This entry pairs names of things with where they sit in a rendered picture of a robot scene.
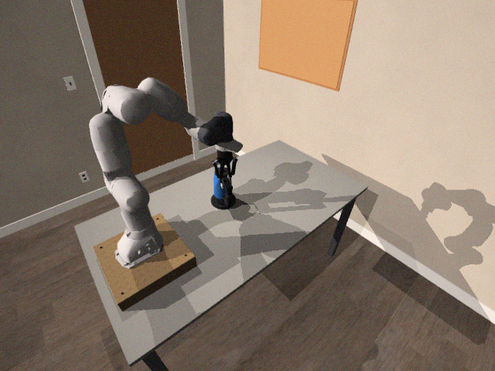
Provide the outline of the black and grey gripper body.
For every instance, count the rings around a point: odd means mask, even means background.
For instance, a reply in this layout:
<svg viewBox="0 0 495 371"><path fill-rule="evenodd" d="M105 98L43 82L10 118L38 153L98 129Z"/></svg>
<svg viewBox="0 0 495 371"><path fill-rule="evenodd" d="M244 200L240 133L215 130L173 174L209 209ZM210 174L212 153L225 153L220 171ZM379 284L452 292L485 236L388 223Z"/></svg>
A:
<svg viewBox="0 0 495 371"><path fill-rule="evenodd" d="M233 160L233 158L234 157L232 156L232 152L230 152L230 151L219 151L219 150L217 150L217 161L221 165L222 165L222 161L223 160L225 161L225 164L224 165L227 165L227 160L229 159L230 160L230 163L231 163L231 161Z"/></svg>

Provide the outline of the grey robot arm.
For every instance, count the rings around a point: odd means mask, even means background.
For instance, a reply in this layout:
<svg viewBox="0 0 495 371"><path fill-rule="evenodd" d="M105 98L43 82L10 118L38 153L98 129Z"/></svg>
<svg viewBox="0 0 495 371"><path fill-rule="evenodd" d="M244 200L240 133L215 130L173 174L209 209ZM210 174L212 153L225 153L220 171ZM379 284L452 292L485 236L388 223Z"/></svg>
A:
<svg viewBox="0 0 495 371"><path fill-rule="evenodd" d="M122 267L131 269L159 254L163 238L146 206L149 204L149 193L131 170L132 156L123 132L124 124L141 124L150 112L154 112L167 121L177 121L185 126L191 137L207 146L216 145L219 151L238 153L243 144L233 138L230 114L216 112L209 122L193 116L186 111L184 99L155 78L146 78L137 89L119 86L122 85L115 84L105 89L101 103L101 111L104 112L95 115L89 126L105 184L121 207L126 224L115 258Z"/></svg>

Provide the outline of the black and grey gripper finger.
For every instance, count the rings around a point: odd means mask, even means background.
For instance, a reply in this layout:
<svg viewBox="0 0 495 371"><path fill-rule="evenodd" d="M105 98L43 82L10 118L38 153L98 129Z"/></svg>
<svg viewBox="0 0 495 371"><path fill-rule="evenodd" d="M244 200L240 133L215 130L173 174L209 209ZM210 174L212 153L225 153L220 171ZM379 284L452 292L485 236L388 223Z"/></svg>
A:
<svg viewBox="0 0 495 371"><path fill-rule="evenodd" d="M224 164L225 164L225 161L223 160L222 161L222 165L220 165L220 174L218 172L217 163L218 163L217 160L216 161L213 161L213 165L214 165L214 168L215 168L216 176L217 176L217 178L220 178L220 184L221 184L221 187L223 189L224 188L224 179L223 179L223 176L224 176Z"/></svg>
<svg viewBox="0 0 495 371"><path fill-rule="evenodd" d="M232 169L230 170L230 160L229 159L227 160L227 172L228 172L227 177L228 177L229 181L231 181L232 175L235 174L236 163L237 163L237 158L234 157L233 162L232 162Z"/></svg>

